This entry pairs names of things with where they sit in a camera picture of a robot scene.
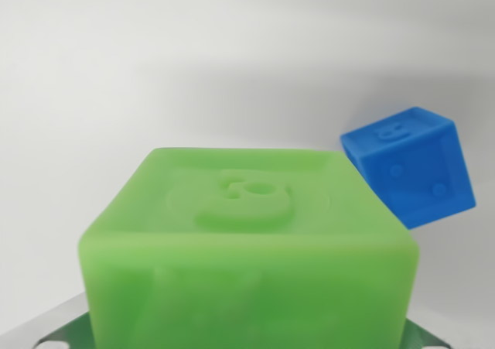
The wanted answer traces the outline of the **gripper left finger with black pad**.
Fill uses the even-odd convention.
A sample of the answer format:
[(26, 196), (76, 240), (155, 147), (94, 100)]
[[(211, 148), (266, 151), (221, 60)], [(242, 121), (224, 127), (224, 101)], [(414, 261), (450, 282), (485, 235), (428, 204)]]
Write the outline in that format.
[(1, 348), (95, 348), (86, 293), (1, 335)]

